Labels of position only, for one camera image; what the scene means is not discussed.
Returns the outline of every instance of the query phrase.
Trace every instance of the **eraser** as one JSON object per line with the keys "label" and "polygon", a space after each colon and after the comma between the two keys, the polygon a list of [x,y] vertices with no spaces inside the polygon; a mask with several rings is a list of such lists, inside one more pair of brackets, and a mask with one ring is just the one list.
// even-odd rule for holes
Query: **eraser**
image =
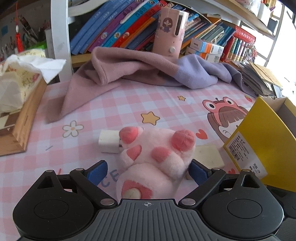
{"label": "eraser", "polygon": [[[214,167],[223,168],[225,166],[215,145],[195,146],[195,152],[192,158],[203,164],[208,169],[212,169]],[[188,180],[192,179],[188,172],[186,174],[186,178]]]}
{"label": "eraser", "polygon": [[119,131],[102,130],[99,137],[99,150],[107,153],[120,153],[122,151]]}

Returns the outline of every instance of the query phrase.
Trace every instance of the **red book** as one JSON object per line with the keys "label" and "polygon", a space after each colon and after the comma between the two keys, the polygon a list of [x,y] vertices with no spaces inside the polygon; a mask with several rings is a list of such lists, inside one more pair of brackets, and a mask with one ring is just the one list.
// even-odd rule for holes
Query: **red book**
{"label": "red book", "polygon": [[234,32],[234,37],[235,38],[238,38],[250,45],[253,45],[255,43],[255,40],[256,40],[256,37],[253,36],[252,34],[250,34],[249,32],[247,32],[246,30],[242,29],[241,27],[233,24],[233,23],[230,23],[228,21],[225,21],[223,20],[222,21],[224,24],[226,24],[227,26],[229,27],[232,27],[233,29],[235,29],[235,32]]}
{"label": "red book", "polygon": [[222,53],[222,56],[221,56],[220,61],[222,61],[222,62],[225,61],[226,57],[227,57],[228,54],[229,54],[229,51],[230,51],[230,49],[231,49],[231,46],[232,46],[232,44],[233,44],[233,42],[234,42],[234,39],[235,39],[235,37],[232,36],[232,37],[228,40],[228,42],[227,42],[227,44],[226,44],[226,46],[225,46],[225,48],[224,48],[224,50],[223,50],[223,53]]}
{"label": "red book", "polygon": [[156,14],[161,7],[167,5],[164,0],[159,1],[158,4],[150,8],[143,16],[135,21],[124,34],[112,45],[112,47],[120,47],[120,45],[126,40],[126,36],[131,36],[139,27],[141,27],[147,20],[149,20],[154,14]]}

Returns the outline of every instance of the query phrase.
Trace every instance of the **pink paw pad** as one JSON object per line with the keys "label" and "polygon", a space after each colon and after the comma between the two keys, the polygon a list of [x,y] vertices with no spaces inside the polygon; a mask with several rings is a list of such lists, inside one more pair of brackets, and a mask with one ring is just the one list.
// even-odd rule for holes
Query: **pink paw pad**
{"label": "pink paw pad", "polygon": [[194,133],[189,130],[176,131],[172,137],[172,145],[179,151],[189,151],[195,144]]}
{"label": "pink paw pad", "polygon": [[141,154],[141,145],[134,146],[126,150],[126,154],[134,161]]}
{"label": "pink paw pad", "polygon": [[131,180],[126,180],[123,183],[122,190],[121,190],[121,196],[123,197],[127,191],[129,191],[130,189],[134,189],[134,188],[138,189],[139,192],[141,193],[141,197],[139,199],[151,199],[152,190],[150,190],[147,187],[144,187],[143,185],[141,185],[137,182],[131,181]]}
{"label": "pink paw pad", "polygon": [[165,148],[165,147],[155,147],[152,152],[151,156],[153,159],[155,159],[158,162],[163,162],[171,153],[171,150]]}
{"label": "pink paw pad", "polygon": [[138,136],[137,127],[124,127],[119,132],[119,137],[125,144],[131,144]]}

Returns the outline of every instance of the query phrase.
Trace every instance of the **white flower print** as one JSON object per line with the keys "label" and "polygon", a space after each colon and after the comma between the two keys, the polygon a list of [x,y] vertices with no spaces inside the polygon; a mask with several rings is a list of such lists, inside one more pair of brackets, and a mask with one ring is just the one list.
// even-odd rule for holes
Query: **white flower print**
{"label": "white flower print", "polygon": [[77,125],[77,122],[75,120],[71,121],[70,125],[63,126],[63,130],[65,131],[63,133],[63,137],[66,138],[68,136],[76,137],[79,135],[78,131],[81,131],[83,129],[83,125]]}

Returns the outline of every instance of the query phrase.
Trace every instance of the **yellow star print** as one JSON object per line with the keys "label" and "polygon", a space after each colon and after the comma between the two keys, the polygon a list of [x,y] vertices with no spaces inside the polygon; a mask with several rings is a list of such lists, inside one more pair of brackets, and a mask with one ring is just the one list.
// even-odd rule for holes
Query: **yellow star print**
{"label": "yellow star print", "polygon": [[185,98],[185,97],[183,97],[183,96],[181,96],[181,95],[179,95],[179,96],[178,96],[178,98],[179,98],[179,100],[183,100],[183,101],[185,101],[185,100],[186,100],[186,98]]}
{"label": "yellow star print", "polygon": [[142,123],[143,124],[147,124],[147,123],[150,123],[152,125],[156,125],[156,122],[158,120],[160,120],[160,117],[156,116],[152,111],[150,111],[149,113],[147,114],[141,114],[142,118],[143,118],[143,121]]}

